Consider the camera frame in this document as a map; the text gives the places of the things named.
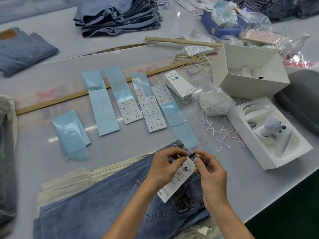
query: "yellow measuring stick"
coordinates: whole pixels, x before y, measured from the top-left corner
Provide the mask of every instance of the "yellow measuring stick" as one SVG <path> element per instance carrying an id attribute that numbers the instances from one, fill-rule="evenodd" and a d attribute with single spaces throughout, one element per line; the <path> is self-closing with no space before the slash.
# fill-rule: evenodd
<path id="1" fill-rule="evenodd" d="M 221 47 L 221 46 L 223 46 L 223 44 L 217 44 L 217 43 L 211 43 L 211 42 L 201 42 L 201 41 L 192 41 L 192 40 L 176 40 L 176 39 L 147 37 L 147 36 L 145 36 L 144 40 L 176 43 L 176 44 L 193 44 L 193 45 L 201 45 L 201 46 L 208 46 L 208 47 Z"/>
<path id="2" fill-rule="evenodd" d="M 195 61 L 201 60 L 201 59 L 203 59 L 203 58 L 202 57 L 191 58 L 191 59 L 186 60 L 186 61 L 178 62 L 178 63 L 172 64 L 172 65 L 168 65 L 168 66 L 165 66 L 162 68 L 158 68 L 158 69 L 154 69 L 152 71 L 146 72 L 146 75 L 147 76 L 155 75 L 155 74 L 158 74 L 158 73 L 170 70 L 170 69 L 174 69 L 174 68 L 186 65 L 186 64 L 190 64 L 192 62 L 195 62 Z M 126 81 L 130 82 L 130 81 L 132 81 L 132 78 L 127 77 Z M 110 88 L 111 86 L 110 86 L 110 84 L 106 84 L 105 87 Z M 59 104 L 59 103 L 65 102 L 65 101 L 69 101 L 69 100 L 72 100 L 72 99 L 75 99 L 75 98 L 78 98 L 81 96 L 86 96 L 88 94 L 89 94 L 89 92 L 87 90 L 83 90 L 83 91 L 76 92 L 76 93 L 73 93 L 70 95 L 62 96 L 62 97 L 57 98 L 57 99 L 41 102 L 41 103 L 38 103 L 35 105 L 31 105 L 31 106 L 28 106 L 25 108 L 18 109 L 18 110 L 16 110 L 16 113 L 17 113 L 17 115 L 22 115 L 22 114 L 36 111 L 36 110 L 39 110 L 39 109 L 42 109 L 42 108 L 45 108 L 48 106 L 52 106 L 52 105 Z"/>

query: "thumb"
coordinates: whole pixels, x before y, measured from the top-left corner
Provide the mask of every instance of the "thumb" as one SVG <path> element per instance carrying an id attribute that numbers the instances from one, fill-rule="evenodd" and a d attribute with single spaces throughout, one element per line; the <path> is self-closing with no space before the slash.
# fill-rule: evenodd
<path id="1" fill-rule="evenodd" d="M 201 175 L 208 172 L 208 170 L 206 169 L 206 165 L 203 163 L 203 161 L 200 158 L 196 158 L 195 165 Z"/>
<path id="2" fill-rule="evenodd" d="M 171 167 L 174 170 L 174 172 L 176 172 L 178 170 L 179 167 L 181 167 L 181 165 L 187 160 L 187 157 L 180 157 L 178 159 L 176 159 L 172 164 Z"/>

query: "white box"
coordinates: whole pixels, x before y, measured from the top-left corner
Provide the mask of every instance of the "white box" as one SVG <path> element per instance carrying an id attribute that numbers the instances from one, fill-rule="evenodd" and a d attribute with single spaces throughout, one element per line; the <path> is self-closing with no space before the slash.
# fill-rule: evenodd
<path id="1" fill-rule="evenodd" d="M 269 115 L 293 130 L 282 156 L 275 153 L 275 146 L 278 144 L 275 138 L 263 137 L 259 133 Z M 227 117 L 263 169 L 278 168 L 313 148 L 267 97 L 239 105 L 230 111 Z M 253 130 L 248 122 L 255 122 L 257 128 Z"/>
<path id="2" fill-rule="evenodd" d="M 230 96 L 255 100 L 290 84 L 276 51 L 224 44 L 213 62 L 213 83 Z"/>

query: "blue basket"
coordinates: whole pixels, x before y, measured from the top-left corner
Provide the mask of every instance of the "blue basket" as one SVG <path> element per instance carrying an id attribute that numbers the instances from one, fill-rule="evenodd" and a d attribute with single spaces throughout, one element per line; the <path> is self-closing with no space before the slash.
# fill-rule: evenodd
<path id="1" fill-rule="evenodd" d="M 242 19 L 238 19 L 238 27 L 237 28 L 229 28 L 229 29 L 223 29 L 218 27 L 218 25 L 212 20 L 212 16 L 210 12 L 207 12 L 204 10 L 204 13 L 201 18 L 202 23 L 204 24 L 206 30 L 209 32 L 209 34 L 212 34 L 213 36 L 217 38 L 221 38 L 224 35 L 234 35 L 237 37 L 242 30 L 242 27 L 244 25 L 244 22 Z"/>

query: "dark green floor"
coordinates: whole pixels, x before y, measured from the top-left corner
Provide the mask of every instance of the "dark green floor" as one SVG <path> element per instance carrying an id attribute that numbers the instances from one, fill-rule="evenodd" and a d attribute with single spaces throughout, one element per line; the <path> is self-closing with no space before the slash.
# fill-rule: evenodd
<path id="1" fill-rule="evenodd" d="M 253 217 L 246 226 L 256 239 L 319 239 L 319 170 Z"/>

